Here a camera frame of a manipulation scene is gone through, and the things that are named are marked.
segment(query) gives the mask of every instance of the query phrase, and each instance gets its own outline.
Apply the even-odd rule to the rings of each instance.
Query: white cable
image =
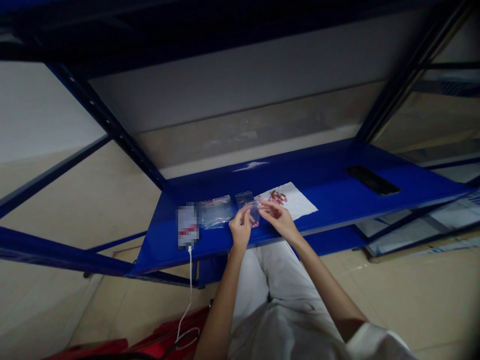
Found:
[[[178,332],[176,333],[176,343],[179,341],[180,338],[183,338],[186,334],[188,334],[189,332],[191,332],[192,330],[198,330],[198,335],[200,335],[200,329],[198,327],[194,327],[194,328],[191,328],[189,329],[188,331],[184,332],[181,336],[180,336],[180,327],[182,326],[182,321],[185,317],[185,315],[187,315],[189,309],[190,309],[190,305],[192,305],[192,247],[189,246],[188,247],[188,253],[190,254],[190,302],[188,303],[188,306],[185,310],[185,313],[183,314],[183,316],[181,317],[180,319],[180,322],[178,323]],[[181,350],[181,349],[185,349],[187,347],[189,347],[191,344],[193,344],[196,340],[197,340],[198,336],[192,340],[190,343],[188,343],[187,345],[185,346],[182,346],[182,347],[176,347],[177,350]]]

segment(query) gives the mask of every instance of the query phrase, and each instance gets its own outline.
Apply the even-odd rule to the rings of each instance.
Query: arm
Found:
[[[309,243],[299,233],[287,209],[274,202],[262,201],[260,215],[271,223],[295,249],[338,332],[343,341],[347,343],[360,326],[368,321],[365,315],[350,299]]]
[[[233,235],[233,247],[196,347],[196,360],[226,359],[229,352],[240,267],[251,232],[249,207],[244,207],[237,212],[230,221],[230,230]]]

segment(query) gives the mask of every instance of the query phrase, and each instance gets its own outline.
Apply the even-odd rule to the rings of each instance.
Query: smartphone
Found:
[[[397,194],[400,188],[362,165],[350,166],[345,171],[354,179],[380,196]]]

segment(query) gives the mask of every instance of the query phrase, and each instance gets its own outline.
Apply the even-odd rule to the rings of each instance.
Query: person's left hand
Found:
[[[233,236],[233,246],[242,250],[247,249],[250,240],[250,233],[252,231],[250,226],[251,207],[251,205],[242,207],[229,223],[230,231]]]

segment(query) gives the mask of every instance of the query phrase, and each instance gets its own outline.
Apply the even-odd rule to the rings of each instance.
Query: plastic packet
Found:
[[[256,228],[259,225],[260,213],[259,203],[255,201],[251,191],[241,192],[235,195],[236,204],[238,209],[251,205],[250,209],[250,227]]]
[[[203,229],[223,228],[234,217],[230,195],[200,202],[201,226]]]

